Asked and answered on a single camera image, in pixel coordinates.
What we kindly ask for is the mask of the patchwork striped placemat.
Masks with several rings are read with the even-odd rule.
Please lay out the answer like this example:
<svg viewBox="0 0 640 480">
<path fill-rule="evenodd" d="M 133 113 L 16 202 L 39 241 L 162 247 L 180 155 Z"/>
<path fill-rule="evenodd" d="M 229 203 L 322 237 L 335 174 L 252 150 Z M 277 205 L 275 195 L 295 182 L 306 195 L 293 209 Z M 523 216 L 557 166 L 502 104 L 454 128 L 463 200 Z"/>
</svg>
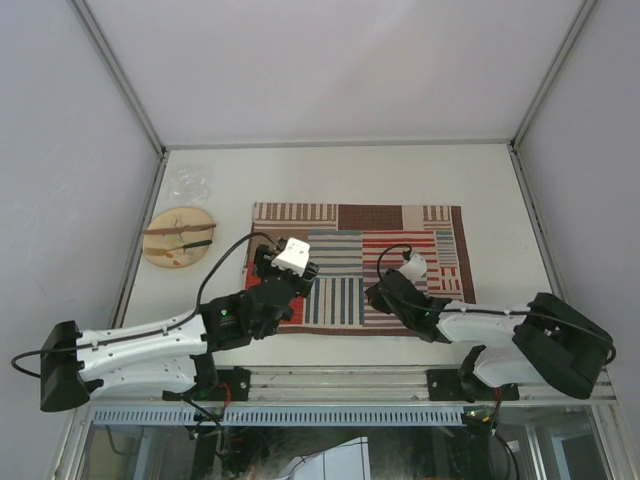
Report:
<svg viewBox="0 0 640 480">
<path fill-rule="evenodd" d="M 260 202 L 253 206 L 252 228 L 308 243 L 310 259 L 319 267 L 303 319 L 282 322 L 281 334 L 408 335 L 399 320 L 376 312 L 365 297 L 379 273 L 402 265 L 400 243 L 427 261 L 419 290 L 476 300 L 459 206 Z"/>
</svg>

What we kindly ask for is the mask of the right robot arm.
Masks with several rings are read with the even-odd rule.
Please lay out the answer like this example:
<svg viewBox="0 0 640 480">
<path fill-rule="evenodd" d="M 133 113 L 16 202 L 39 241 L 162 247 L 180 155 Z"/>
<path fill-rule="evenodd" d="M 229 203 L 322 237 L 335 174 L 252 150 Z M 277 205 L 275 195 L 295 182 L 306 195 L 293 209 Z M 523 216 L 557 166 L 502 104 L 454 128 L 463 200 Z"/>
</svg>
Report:
<svg viewBox="0 0 640 480">
<path fill-rule="evenodd" d="M 550 293 L 497 309 L 427 295 L 400 268 L 380 274 L 365 295 L 425 342 L 470 345 L 457 376 L 473 399 L 507 384 L 545 383 L 585 400 L 617 355 L 610 334 Z"/>
</svg>

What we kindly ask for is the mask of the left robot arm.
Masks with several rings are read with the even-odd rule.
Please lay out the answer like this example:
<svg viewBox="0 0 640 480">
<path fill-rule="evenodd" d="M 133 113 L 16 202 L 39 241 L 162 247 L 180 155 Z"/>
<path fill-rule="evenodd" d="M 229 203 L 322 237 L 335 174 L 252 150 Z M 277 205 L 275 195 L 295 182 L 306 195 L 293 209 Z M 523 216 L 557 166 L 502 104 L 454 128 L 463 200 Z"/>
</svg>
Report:
<svg viewBox="0 0 640 480">
<path fill-rule="evenodd" d="M 292 318 L 293 301 L 308 296 L 319 270 L 310 250 L 296 238 L 259 246 L 258 284 L 191 313 L 111 330 L 55 325 L 39 354 L 41 411 L 73 410 L 105 394 L 211 398 L 219 387 L 214 353 L 274 335 Z"/>
</svg>

